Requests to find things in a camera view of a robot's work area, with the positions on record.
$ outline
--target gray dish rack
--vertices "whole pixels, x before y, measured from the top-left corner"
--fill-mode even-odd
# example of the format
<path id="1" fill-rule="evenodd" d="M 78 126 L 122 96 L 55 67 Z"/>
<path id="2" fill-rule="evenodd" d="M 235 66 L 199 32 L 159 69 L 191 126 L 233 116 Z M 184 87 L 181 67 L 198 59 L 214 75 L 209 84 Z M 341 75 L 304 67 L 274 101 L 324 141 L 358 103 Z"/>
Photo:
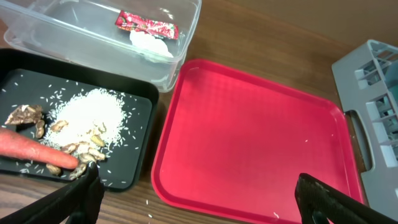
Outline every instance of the gray dish rack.
<path id="1" fill-rule="evenodd" d="M 398 221 L 398 48 L 369 40 L 332 70 L 344 112 L 355 112 L 369 205 Z"/>

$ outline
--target white rice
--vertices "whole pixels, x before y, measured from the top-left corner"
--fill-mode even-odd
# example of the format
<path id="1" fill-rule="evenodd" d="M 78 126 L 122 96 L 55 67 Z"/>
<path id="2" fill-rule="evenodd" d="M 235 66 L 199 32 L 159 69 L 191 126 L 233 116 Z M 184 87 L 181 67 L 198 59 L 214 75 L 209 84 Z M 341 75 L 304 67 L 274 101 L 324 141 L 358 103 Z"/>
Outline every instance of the white rice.
<path id="1" fill-rule="evenodd" d="M 124 102 L 117 94 L 98 88 L 91 90 L 84 95 L 79 94 L 70 101 L 61 102 L 55 109 L 49 111 L 49 117 L 56 121 L 68 121 L 62 131 L 55 133 L 48 130 L 41 141 L 46 146 L 60 149 L 62 146 L 73 142 L 91 142 L 87 132 L 95 128 L 95 125 L 102 127 L 104 124 L 106 132 L 100 134 L 101 139 L 109 146 L 111 143 L 121 142 L 121 130 L 126 112 L 122 110 Z M 92 143 L 91 147 L 99 149 Z"/>

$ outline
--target wooden table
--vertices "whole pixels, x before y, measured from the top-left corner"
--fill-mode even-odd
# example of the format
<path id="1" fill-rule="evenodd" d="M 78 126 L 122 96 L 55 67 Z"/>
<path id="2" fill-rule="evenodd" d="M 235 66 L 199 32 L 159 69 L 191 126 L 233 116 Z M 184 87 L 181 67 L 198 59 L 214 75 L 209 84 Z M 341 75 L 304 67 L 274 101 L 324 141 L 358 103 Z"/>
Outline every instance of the wooden table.
<path id="1" fill-rule="evenodd" d="M 205 58 L 340 105 L 331 65 L 354 47 L 277 21 L 229 0 L 203 0 L 187 60 Z M 0 23 L 0 35 L 7 27 Z M 0 47 L 9 47 L 3 39 Z M 98 223 L 236 223 L 166 205 L 155 194 L 150 168 L 172 92 L 161 94 L 155 131 L 139 183 L 126 192 L 106 192 Z M 354 132 L 350 126 L 352 139 Z M 358 169 L 364 170 L 353 141 Z M 0 217 L 4 217 L 63 184 L 0 175 Z"/>

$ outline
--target orange carrot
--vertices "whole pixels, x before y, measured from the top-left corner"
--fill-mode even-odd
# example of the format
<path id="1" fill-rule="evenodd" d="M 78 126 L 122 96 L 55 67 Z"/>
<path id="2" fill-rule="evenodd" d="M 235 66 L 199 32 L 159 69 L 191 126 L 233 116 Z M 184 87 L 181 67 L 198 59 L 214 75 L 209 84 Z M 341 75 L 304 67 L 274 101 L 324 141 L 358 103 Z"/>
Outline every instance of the orange carrot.
<path id="1" fill-rule="evenodd" d="M 66 169 L 74 169 L 79 163 L 69 154 L 44 146 L 6 128 L 0 128 L 0 156 L 44 162 Z"/>

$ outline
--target candy wrapper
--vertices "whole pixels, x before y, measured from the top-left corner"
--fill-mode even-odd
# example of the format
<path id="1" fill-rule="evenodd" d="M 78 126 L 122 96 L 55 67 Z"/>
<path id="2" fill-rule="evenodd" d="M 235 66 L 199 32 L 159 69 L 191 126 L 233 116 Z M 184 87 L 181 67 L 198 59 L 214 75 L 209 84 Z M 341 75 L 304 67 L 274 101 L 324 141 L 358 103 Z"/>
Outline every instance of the candy wrapper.
<path id="1" fill-rule="evenodd" d="M 118 28 L 127 31 L 144 31 L 155 37 L 166 37 L 172 40 L 178 39 L 177 25 L 145 19 L 130 12 L 120 11 L 115 24 Z"/>

